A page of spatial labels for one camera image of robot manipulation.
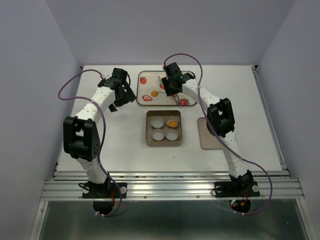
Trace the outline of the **metal tongs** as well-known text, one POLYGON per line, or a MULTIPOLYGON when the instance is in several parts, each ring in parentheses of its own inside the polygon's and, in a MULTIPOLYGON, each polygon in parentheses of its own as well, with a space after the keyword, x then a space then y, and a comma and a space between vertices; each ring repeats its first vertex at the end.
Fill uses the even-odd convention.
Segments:
MULTIPOLYGON (((159 86, 160 86, 160 88, 161 88, 162 90, 165 90, 165 87, 164 87, 163 82, 162 82, 162 78, 158 75, 158 76, 157 76, 157 79, 158 79, 158 81, 159 81, 159 86)), ((179 98, 179 96, 178 96, 177 94, 174 94, 174 95, 172 95, 171 97, 173 98, 173 100, 175 101, 175 104, 176 104, 177 106, 180 106, 180 105, 181 105, 181 103, 180 103, 180 98, 179 98)))

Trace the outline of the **orange swirl cookie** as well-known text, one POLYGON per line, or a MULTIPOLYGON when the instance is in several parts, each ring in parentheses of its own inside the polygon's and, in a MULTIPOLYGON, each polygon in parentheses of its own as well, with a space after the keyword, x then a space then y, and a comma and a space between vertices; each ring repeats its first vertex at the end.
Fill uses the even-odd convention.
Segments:
POLYGON ((178 126, 178 123, 175 121, 175 120, 169 120, 167 122, 167 125, 170 127, 170 128, 176 128, 178 126))
POLYGON ((152 97, 157 97, 158 94, 159 94, 159 93, 158 93, 156 90, 154 90, 154 91, 151 92, 151 96, 152 96, 152 97))

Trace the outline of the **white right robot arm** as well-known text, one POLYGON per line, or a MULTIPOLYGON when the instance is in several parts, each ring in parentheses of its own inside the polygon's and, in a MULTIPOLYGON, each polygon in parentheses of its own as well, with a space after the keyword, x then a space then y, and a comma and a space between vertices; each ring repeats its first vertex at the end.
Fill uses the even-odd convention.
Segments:
POLYGON ((167 96, 183 93, 196 101, 205 116, 209 132, 222 144, 222 151, 227 161, 230 189, 235 195, 242 195, 248 190, 253 177, 249 171, 236 142, 235 117, 231 101, 219 98, 200 86, 200 81, 190 73, 183 74, 177 63, 164 65, 166 77, 162 78, 167 96))

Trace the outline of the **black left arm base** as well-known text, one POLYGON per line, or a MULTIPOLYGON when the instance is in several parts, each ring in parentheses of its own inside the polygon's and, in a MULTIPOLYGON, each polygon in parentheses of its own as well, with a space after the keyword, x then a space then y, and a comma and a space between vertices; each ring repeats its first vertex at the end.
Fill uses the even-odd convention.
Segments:
POLYGON ((118 183, 119 191, 115 183, 108 181, 107 183, 92 183, 87 181, 85 183, 79 183, 78 186, 82 189, 83 199, 125 199, 127 197, 126 182, 118 183))

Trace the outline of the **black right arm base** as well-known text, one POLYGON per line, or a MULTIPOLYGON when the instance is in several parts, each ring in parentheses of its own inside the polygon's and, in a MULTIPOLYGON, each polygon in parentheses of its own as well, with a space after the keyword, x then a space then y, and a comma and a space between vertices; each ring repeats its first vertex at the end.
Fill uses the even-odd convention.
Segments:
POLYGON ((235 181, 218 181, 213 183, 211 195, 217 198, 242 198, 259 197, 258 183, 253 181, 247 185, 241 185, 235 181))

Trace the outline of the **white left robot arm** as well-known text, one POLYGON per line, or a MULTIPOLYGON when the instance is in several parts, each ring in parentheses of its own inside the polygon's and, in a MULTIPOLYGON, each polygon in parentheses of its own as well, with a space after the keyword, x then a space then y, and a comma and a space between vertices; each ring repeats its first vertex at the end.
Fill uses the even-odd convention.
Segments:
POLYGON ((88 103, 75 116, 63 120, 63 150, 82 166, 88 181, 95 184, 95 193, 106 197, 111 193, 111 184, 100 159, 106 136, 104 113, 116 112, 136 100, 130 76, 124 69, 114 68, 111 77, 101 76, 91 98, 75 96, 74 99, 88 103))

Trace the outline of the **strawberry print tray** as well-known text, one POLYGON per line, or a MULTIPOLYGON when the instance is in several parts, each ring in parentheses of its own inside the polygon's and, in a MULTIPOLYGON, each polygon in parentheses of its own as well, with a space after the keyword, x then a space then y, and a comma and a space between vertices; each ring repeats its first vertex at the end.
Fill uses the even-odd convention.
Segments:
MULTIPOLYGON (((141 106, 154 106, 154 107, 170 107, 176 105, 171 96, 167 96, 165 90, 160 88, 158 76, 164 78, 166 73, 164 71, 142 71, 138 75, 136 101, 141 106), (152 91, 157 91, 158 96, 153 97, 152 91)), ((184 93, 178 94, 180 98, 180 106, 191 107, 197 103, 184 93)))

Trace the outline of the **white paper cupcake liner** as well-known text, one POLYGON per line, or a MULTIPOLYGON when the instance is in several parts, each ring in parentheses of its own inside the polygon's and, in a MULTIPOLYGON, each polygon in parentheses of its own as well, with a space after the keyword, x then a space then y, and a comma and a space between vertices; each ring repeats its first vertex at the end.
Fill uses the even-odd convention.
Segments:
POLYGON ((154 141, 162 141, 166 134, 163 129, 156 128, 152 131, 151 136, 154 141))
POLYGON ((152 117, 150 124, 155 129, 160 129, 164 126, 165 120, 162 117, 152 117))
POLYGON ((172 128, 172 129, 175 129, 178 127, 179 125, 179 120, 176 118, 176 117, 168 117, 166 120, 165 120, 165 123, 166 125, 169 127, 169 128, 172 128))
POLYGON ((179 132, 175 129, 167 129, 165 131, 165 137, 169 141, 176 141, 179 138, 179 132))

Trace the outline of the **gold square tin box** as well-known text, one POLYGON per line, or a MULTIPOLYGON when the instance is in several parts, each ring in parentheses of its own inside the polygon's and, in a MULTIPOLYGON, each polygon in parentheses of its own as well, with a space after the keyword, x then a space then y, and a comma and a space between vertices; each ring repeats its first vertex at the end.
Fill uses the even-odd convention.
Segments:
POLYGON ((181 113, 178 110, 149 110, 146 113, 145 118, 145 143, 148 147, 179 147, 183 141, 183 132, 182 132, 182 117, 181 113), (156 128, 151 126, 151 118, 160 117, 164 119, 164 126, 160 129, 164 132, 168 129, 177 130, 179 133, 179 138, 175 141, 170 141, 166 137, 161 141, 154 141, 152 138, 152 131, 156 128), (175 117, 178 119, 178 127, 169 128, 166 125, 166 119, 169 117, 175 117))

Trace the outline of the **gold tin lid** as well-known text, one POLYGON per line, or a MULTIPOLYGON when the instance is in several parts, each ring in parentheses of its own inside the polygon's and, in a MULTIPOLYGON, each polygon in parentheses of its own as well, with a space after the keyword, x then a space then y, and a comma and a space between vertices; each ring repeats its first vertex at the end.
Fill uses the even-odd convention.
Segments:
POLYGON ((221 150, 219 140, 212 135, 207 128, 207 121, 204 117, 197 120, 200 146, 203 150, 221 150))

